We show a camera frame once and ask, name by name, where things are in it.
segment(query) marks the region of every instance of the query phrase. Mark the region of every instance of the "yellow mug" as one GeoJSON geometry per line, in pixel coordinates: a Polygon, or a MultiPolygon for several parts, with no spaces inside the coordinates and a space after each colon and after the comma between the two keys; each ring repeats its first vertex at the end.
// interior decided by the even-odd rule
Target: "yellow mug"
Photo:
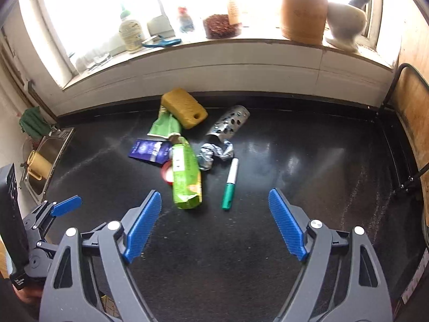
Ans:
{"type": "Polygon", "coordinates": [[[37,180],[48,179],[52,169],[52,163],[45,159],[40,153],[32,151],[27,159],[27,171],[37,180]]]}

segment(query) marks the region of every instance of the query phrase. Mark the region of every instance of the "window sill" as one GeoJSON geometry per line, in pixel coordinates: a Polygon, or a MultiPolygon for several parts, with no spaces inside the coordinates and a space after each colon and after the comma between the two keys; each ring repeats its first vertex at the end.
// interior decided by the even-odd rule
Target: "window sill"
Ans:
{"type": "Polygon", "coordinates": [[[68,88],[72,87],[73,85],[83,81],[84,79],[91,77],[97,73],[103,72],[107,70],[108,68],[112,66],[116,66],[118,64],[130,61],[135,58],[140,57],[146,57],[151,55],[155,52],[168,52],[176,47],[192,47],[197,45],[203,45],[205,43],[227,43],[227,42],[264,42],[264,43],[278,43],[278,44],[288,44],[288,45],[298,45],[298,46],[305,46],[305,47],[313,47],[313,48],[319,48],[323,50],[330,50],[333,52],[349,55],[350,57],[362,59],[365,61],[368,61],[370,63],[373,63],[375,65],[378,65],[382,68],[392,70],[392,66],[390,66],[386,61],[384,61],[381,56],[375,52],[374,50],[358,45],[358,51],[351,53],[344,50],[340,50],[331,44],[329,44],[325,38],[326,36],[329,36],[330,32],[329,30],[325,31],[325,34],[323,36],[323,41],[321,45],[304,45],[300,44],[294,41],[291,41],[287,38],[284,38],[282,36],[282,33],[280,32],[280,29],[272,29],[272,30],[255,30],[252,28],[243,28],[243,31],[240,35],[235,36],[233,38],[225,38],[225,39],[219,39],[219,40],[211,40],[205,37],[202,33],[192,33],[190,38],[188,39],[182,39],[182,42],[178,45],[171,46],[171,47],[157,47],[157,48],[142,48],[140,51],[136,53],[128,53],[128,52],[122,52],[112,57],[110,61],[108,61],[106,64],[100,65],[96,67],[93,70],[86,71],[83,74],[79,74],[75,77],[73,77],[70,82],[63,88],[63,90],[67,90],[68,88]]]}

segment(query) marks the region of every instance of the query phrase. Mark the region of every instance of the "yellow sponge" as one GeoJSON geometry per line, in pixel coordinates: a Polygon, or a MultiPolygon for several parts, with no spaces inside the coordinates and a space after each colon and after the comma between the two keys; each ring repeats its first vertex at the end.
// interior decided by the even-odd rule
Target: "yellow sponge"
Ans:
{"type": "Polygon", "coordinates": [[[161,98],[161,105],[187,130],[208,116],[207,111],[183,88],[175,88],[165,93],[161,98]]]}

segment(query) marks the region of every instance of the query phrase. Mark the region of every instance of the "mug handle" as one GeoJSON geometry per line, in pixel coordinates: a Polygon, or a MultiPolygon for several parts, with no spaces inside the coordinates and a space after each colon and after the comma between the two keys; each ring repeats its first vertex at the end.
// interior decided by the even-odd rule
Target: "mug handle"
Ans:
{"type": "Polygon", "coordinates": [[[40,174],[33,172],[30,167],[27,168],[27,172],[32,177],[35,177],[37,180],[42,180],[42,176],[40,174]]]}

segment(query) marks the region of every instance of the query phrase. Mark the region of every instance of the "silver screw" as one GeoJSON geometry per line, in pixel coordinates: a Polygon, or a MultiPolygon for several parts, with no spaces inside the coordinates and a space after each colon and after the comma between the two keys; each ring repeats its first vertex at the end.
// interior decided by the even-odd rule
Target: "silver screw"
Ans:
{"type": "Polygon", "coordinates": [[[354,231],[357,235],[363,235],[365,233],[365,230],[361,226],[355,226],[354,231]]]}
{"type": "Polygon", "coordinates": [[[314,229],[320,229],[323,224],[320,220],[314,219],[314,220],[310,221],[310,225],[314,229]]]}
{"type": "Polygon", "coordinates": [[[76,235],[76,232],[77,232],[76,228],[68,228],[66,231],[66,235],[68,237],[72,237],[72,236],[76,235]]]}
{"type": "Polygon", "coordinates": [[[107,228],[109,230],[117,230],[119,229],[119,227],[121,227],[121,223],[117,220],[111,221],[110,223],[107,224],[107,228]]]}

